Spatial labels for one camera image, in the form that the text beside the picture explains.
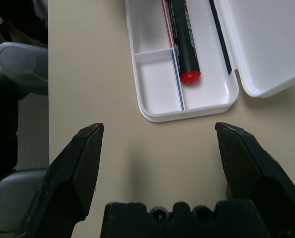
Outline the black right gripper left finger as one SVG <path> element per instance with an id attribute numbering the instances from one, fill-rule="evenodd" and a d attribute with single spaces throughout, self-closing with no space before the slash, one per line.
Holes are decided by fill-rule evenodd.
<path id="1" fill-rule="evenodd" d="M 20 223 L 16 238 L 70 238 L 89 215 L 104 125 L 81 129 L 49 166 Z"/>

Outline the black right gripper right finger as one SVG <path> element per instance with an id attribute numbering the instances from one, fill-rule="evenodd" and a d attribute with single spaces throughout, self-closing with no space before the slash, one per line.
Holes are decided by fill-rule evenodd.
<path id="1" fill-rule="evenodd" d="M 251 200 L 273 238 L 295 238 L 295 185 L 280 164 L 244 129 L 215 125 L 232 198 Z"/>

